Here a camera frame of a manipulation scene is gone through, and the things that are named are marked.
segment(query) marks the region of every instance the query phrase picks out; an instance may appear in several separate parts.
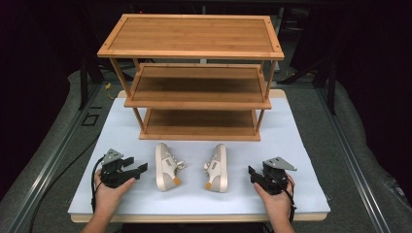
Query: white tabletop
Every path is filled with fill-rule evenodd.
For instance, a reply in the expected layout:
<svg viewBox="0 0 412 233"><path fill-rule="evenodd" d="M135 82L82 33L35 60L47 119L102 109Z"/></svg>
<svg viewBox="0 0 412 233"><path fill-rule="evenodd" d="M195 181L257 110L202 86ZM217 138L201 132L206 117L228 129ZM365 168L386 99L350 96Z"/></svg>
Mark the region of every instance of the white tabletop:
<svg viewBox="0 0 412 233"><path fill-rule="evenodd" d="M131 109L123 106L124 98L114 101L100 138L86 167L68 213L76 222L88 221L90 176L96 161L109 149L133 156L134 164L123 170L149 163L148 171L123 196L113 221L120 222L201 222L267 220L261 199L250 182L248 166L261 173L262 161L281 156L297 168L289 172L296 186L295 220L321 220L330 212L311 160L304 148L285 98L271 98L272 110L266 111L260 128L260 142L223 141L156 141L139 140L140 128ZM178 171L181 185L165 192L155 181L155 147L165 143L171 153L187 167ZM217 144L227 152L228 188L226 193L208 191L203 165Z"/></svg>

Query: black cable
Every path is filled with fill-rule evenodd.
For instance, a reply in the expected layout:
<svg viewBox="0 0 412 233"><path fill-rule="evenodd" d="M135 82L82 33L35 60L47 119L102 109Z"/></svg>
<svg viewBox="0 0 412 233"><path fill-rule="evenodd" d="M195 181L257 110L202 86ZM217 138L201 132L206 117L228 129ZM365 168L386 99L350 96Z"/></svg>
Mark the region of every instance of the black cable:
<svg viewBox="0 0 412 233"><path fill-rule="evenodd" d="M121 233L123 231L123 227L119 228L118 230L116 230L114 233Z"/></svg>
<svg viewBox="0 0 412 233"><path fill-rule="evenodd" d="M80 158L82 157L82 155L97 141L97 139L99 138L100 133L97 135L97 137L95 139L93 139L93 141L54 179L54 181L46 188L45 192L43 193L42 197L39 200L39 203L37 203L36 209L33 212L33 215L31 217L31 221L30 221L30 228L29 228L29 232L33 232L33 226L34 226L34 220L36 218L37 213L39 212L40 206L43 202L43 200L45 199L46 195L49 193L49 191L52 189L52 187L54 186L54 184L58 181L58 179L61 178L61 176L63 176L63 174Z"/></svg>
<svg viewBox="0 0 412 233"><path fill-rule="evenodd" d="M266 233L274 233L273 230L270 230L269 227L266 225L266 223L263 223L263 227Z"/></svg>
<svg viewBox="0 0 412 233"><path fill-rule="evenodd" d="M288 181L291 183L292 185L292 195L287 191L287 189L281 185L281 183L272 175L269 173L269 176L275 180L275 182L282 188L282 190L288 195L289 199L291 199L291 212L289 214L289 222L292 223L293 222L293 218L294 218L294 210L296 210L296 206L294 205L294 201L293 201L293 183L291 180L288 179Z"/></svg>
<svg viewBox="0 0 412 233"><path fill-rule="evenodd" d="M91 196L92 196L91 197L91 208L93 209L93 213L96 210L96 191L97 191L97 188L102 184L102 183L100 183L96 187L96 189L94 189L94 174L96 173L96 169L97 169L97 166L99 165L99 163L101 161L103 161L103 158L104 158L104 156L97 160L96 164L94 164L93 171L91 172Z"/></svg>

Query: beige sneaker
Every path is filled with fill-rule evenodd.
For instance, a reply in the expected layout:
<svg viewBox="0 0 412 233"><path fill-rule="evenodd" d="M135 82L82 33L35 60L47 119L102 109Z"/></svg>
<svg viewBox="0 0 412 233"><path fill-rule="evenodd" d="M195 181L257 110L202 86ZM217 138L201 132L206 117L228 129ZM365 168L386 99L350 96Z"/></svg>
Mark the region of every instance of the beige sneaker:
<svg viewBox="0 0 412 233"><path fill-rule="evenodd" d="M177 162L169 148L160 143L155 148L155 180L160 191L178 186L181 181L176 177L176 171L185 168L185 162Z"/></svg>
<svg viewBox="0 0 412 233"><path fill-rule="evenodd" d="M209 175L209 181L205 184L205 188L216 192L226 192L226 147L223 144L215 147L215 152L210 162L205 163L204 169L205 173Z"/></svg>

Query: shelf leg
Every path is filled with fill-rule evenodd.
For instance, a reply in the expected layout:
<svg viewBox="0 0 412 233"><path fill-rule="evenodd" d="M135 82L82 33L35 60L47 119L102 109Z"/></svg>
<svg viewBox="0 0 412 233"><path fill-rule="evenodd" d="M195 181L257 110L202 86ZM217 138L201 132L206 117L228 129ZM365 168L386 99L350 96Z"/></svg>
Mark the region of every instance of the shelf leg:
<svg viewBox="0 0 412 233"><path fill-rule="evenodd" d="M121 82L121 85L124 88L124 91L126 92L127 97L130 96L131 95L130 88L127 84L126 78L123 75L123 72L121 71L118 61L115 58L110 58L110 61L112 62L113 67L115 68L116 74L119 77L119 80Z"/></svg>
<svg viewBox="0 0 412 233"><path fill-rule="evenodd" d="M260 110L260 115L258 116L258 121L257 121L257 128L256 128L256 132L259 132L260 130L260 125L261 125L261 121L263 120L263 115L264 115L264 110Z"/></svg>
<svg viewBox="0 0 412 233"><path fill-rule="evenodd" d="M269 75L269 80L267 81L267 87L266 87L266 95L265 98L269 98L269 92L270 92L270 86L272 85L273 81L273 76L275 75L275 68L276 68L276 61L272 60L270 65L270 75Z"/></svg>
<svg viewBox="0 0 412 233"><path fill-rule="evenodd" d="M140 117L139 110L137 108L133 108L134 115L136 115L137 121L139 121L140 129L145 131L145 125L143 124L143 120Z"/></svg>
<svg viewBox="0 0 412 233"><path fill-rule="evenodd" d="M140 63L139 60L137 58L133 58L133 63L136 66L136 72L140 71Z"/></svg>
<svg viewBox="0 0 412 233"><path fill-rule="evenodd" d="M260 73L262 73L263 72L263 65L264 65L264 60L262 60L261 62L260 62Z"/></svg>

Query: shelf board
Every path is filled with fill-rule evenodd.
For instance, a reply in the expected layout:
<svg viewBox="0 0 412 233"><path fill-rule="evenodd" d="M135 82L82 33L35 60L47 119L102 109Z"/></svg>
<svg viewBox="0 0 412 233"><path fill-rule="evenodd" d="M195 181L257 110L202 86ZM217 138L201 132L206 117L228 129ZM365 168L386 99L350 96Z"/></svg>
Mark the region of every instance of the shelf board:
<svg viewBox="0 0 412 233"><path fill-rule="evenodd" d="M260 66L141 64L125 107L192 110L271 109Z"/></svg>
<svg viewBox="0 0 412 233"><path fill-rule="evenodd" d="M283 60L267 16L124 14L99 52L118 58Z"/></svg>
<svg viewBox="0 0 412 233"><path fill-rule="evenodd" d="M259 141L257 114L249 111L148 109L142 140Z"/></svg>

